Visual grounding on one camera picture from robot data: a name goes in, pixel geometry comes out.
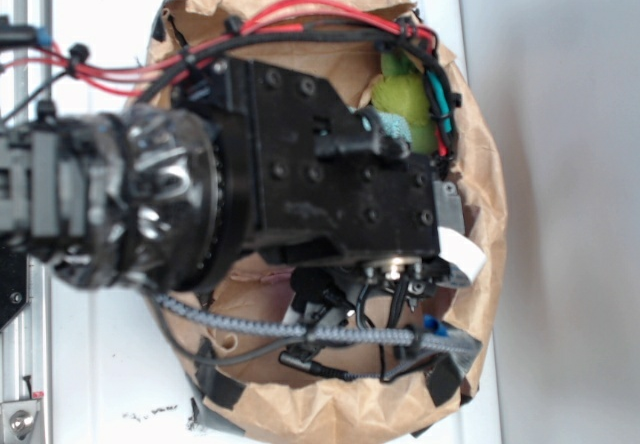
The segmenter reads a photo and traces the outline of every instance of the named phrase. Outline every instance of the white surface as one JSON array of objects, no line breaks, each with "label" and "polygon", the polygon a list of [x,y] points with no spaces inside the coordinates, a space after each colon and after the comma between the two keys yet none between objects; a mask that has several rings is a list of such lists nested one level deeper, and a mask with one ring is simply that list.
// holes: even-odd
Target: white surface
[{"label": "white surface", "polygon": [[[67,48],[89,44],[92,62],[134,65],[144,60],[153,17],[162,0],[54,0],[55,37]],[[458,0],[417,0],[464,67]],[[118,110],[123,101],[78,83],[56,89],[62,113]],[[187,430],[190,389],[182,368],[160,336],[142,300],[130,291],[82,293],[54,286],[55,443],[217,442],[246,439]],[[482,392],[462,412],[418,440],[396,443],[498,444],[500,426],[493,352]],[[177,405],[166,412],[158,408]]]},{"label": "white surface", "polygon": [[506,444],[640,442],[640,0],[462,0],[509,256]]}]

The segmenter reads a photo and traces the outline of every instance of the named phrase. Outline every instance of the screw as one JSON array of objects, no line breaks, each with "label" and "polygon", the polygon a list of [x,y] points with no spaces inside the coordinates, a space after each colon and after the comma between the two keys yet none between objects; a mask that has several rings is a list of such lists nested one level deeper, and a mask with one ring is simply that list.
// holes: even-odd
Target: screw
[{"label": "screw", "polygon": [[273,89],[277,89],[282,85],[282,76],[273,68],[267,69],[267,72],[264,75],[264,80],[267,85]]},{"label": "screw", "polygon": [[415,183],[416,187],[424,187],[427,183],[427,176],[419,172],[418,174],[416,174],[413,182]]},{"label": "screw", "polygon": [[311,182],[315,182],[317,184],[324,178],[324,172],[319,166],[309,166],[307,168],[307,177]]},{"label": "screw", "polygon": [[362,179],[366,182],[371,182],[373,180],[373,168],[371,166],[365,167],[362,170]]},{"label": "screw", "polygon": [[275,179],[284,179],[287,177],[287,166],[280,161],[276,161],[271,165],[271,175]]},{"label": "screw", "polygon": [[215,72],[216,74],[224,74],[225,72],[227,72],[228,68],[229,64],[227,63],[226,59],[220,59],[213,65],[213,72]]},{"label": "screw", "polygon": [[443,186],[444,192],[450,195],[454,195],[456,193],[456,185],[453,182],[447,182]]},{"label": "screw", "polygon": [[307,97],[313,96],[316,93],[316,82],[310,77],[303,77],[300,80],[300,92]]},{"label": "screw", "polygon": [[9,299],[13,304],[20,304],[22,302],[22,294],[14,292],[9,296]]},{"label": "screw", "polygon": [[424,209],[418,215],[418,219],[420,220],[421,224],[430,226],[431,224],[433,224],[433,213],[429,209]]},{"label": "screw", "polygon": [[378,211],[376,211],[375,209],[372,209],[372,208],[371,208],[371,209],[367,209],[367,210],[364,212],[364,215],[365,215],[365,217],[367,218],[367,220],[368,220],[370,223],[372,223],[372,224],[373,224],[374,222],[377,222],[377,221],[378,221],[378,218],[379,218],[379,216],[378,216]]}]

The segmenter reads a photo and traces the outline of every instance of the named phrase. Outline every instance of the black plastic clip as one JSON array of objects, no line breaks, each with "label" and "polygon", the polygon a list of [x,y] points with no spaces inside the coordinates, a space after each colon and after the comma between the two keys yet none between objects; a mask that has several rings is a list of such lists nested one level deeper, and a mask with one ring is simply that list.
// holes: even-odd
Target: black plastic clip
[{"label": "black plastic clip", "polygon": [[399,17],[396,19],[396,23],[400,26],[400,34],[398,35],[400,41],[409,42],[418,36],[418,25],[410,17]]},{"label": "black plastic clip", "polygon": [[74,44],[69,49],[69,63],[67,64],[67,74],[76,79],[76,67],[84,64],[89,58],[89,48],[84,44]]},{"label": "black plastic clip", "polygon": [[229,34],[233,34],[234,36],[240,35],[242,26],[244,26],[244,21],[240,16],[232,15],[224,20],[224,28]]}]

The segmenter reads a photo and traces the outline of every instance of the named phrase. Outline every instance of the white wall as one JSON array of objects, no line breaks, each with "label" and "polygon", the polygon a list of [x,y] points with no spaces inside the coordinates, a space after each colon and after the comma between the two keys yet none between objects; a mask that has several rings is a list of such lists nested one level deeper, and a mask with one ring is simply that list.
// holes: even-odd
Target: white wall
[{"label": "white wall", "polygon": [[640,0],[461,2],[510,202],[504,442],[640,442]]}]

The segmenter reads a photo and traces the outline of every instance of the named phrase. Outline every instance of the blue connector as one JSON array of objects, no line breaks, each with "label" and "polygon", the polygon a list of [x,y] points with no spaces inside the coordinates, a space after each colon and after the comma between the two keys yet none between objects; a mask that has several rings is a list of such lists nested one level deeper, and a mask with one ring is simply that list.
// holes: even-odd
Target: blue connector
[{"label": "blue connector", "polygon": [[430,316],[429,314],[425,314],[423,323],[424,323],[425,330],[431,331],[436,336],[447,337],[449,335],[445,325],[435,317]]}]

